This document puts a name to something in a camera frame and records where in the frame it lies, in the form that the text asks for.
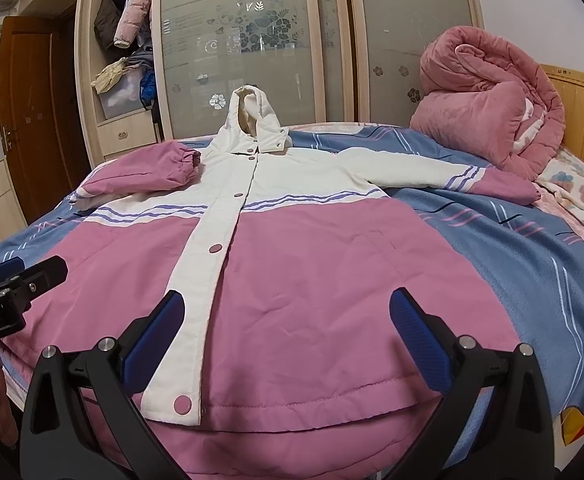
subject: jacket collar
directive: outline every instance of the jacket collar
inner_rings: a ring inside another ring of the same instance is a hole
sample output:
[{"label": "jacket collar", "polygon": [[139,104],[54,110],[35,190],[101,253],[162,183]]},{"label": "jacket collar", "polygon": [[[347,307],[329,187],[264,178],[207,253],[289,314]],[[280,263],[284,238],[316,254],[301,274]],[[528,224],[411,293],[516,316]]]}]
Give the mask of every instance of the jacket collar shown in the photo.
[{"label": "jacket collar", "polygon": [[242,155],[255,148],[261,153],[282,152],[288,130],[281,127],[265,92],[242,86],[232,92],[227,119],[210,147]]}]

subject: snap button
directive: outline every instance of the snap button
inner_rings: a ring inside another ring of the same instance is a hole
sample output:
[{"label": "snap button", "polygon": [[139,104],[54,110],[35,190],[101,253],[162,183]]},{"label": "snap button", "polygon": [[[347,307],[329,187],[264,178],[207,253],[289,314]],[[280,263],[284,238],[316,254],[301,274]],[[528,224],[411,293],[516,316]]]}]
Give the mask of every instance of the snap button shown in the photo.
[{"label": "snap button", "polygon": [[185,395],[179,396],[174,401],[174,411],[179,415],[187,415],[192,409],[192,400]]}]

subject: pink comforter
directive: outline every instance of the pink comforter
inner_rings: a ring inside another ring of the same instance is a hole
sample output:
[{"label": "pink comforter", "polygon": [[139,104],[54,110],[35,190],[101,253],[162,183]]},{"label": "pink comforter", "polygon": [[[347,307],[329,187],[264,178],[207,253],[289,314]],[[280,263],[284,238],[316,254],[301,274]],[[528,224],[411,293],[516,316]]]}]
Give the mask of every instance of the pink comforter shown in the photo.
[{"label": "pink comforter", "polygon": [[439,144],[534,180],[565,131],[562,101],[541,66],[475,27],[453,27],[421,57],[425,98],[410,126]]}]

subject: wardrobe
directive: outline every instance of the wardrobe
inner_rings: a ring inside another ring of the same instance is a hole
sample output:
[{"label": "wardrobe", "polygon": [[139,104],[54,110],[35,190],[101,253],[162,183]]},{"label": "wardrobe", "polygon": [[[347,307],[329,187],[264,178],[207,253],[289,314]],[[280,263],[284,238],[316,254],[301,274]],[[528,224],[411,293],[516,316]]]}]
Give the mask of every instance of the wardrobe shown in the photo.
[{"label": "wardrobe", "polygon": [[258,86],[281,124],[406,126],[422,98],[419,59],[454,25],[482,27],[478,0],[152,0],[163,127],[140,109],[106,120],[90,81],[107,65],[78,0],[75,69],[92,166],[162,139],[213,134],[232,91]]}]

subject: blue gripper pad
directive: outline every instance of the blue gripper pad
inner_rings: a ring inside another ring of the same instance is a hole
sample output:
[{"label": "blue gripper pad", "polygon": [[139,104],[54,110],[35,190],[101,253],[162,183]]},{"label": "blue gripper pad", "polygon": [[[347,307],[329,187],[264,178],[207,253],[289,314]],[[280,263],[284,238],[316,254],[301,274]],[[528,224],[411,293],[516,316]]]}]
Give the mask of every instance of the blue gripper pad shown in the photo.
[{"label": "blue gripper pad", "polygon": [[12,258],[6,262],[0,263],[0,282],[11,278],[15,274],[19,274],[25,270],[25,264],[20,258]]},{"label": "blue gripper pad", "polygon": [[392,292],[390,318],[427,386],[444,395],[452,386],[450,358],[421,314],[400,289]]},{"label": "blue gripper pad", "polygon": [[161,305],[162,301],[157,306],[160,312],[150,315],[149,325],[122,362],[121,383],[128,396],[146,389],[185,319],[183,297],[176,292],[168,294],[165,304]]}]

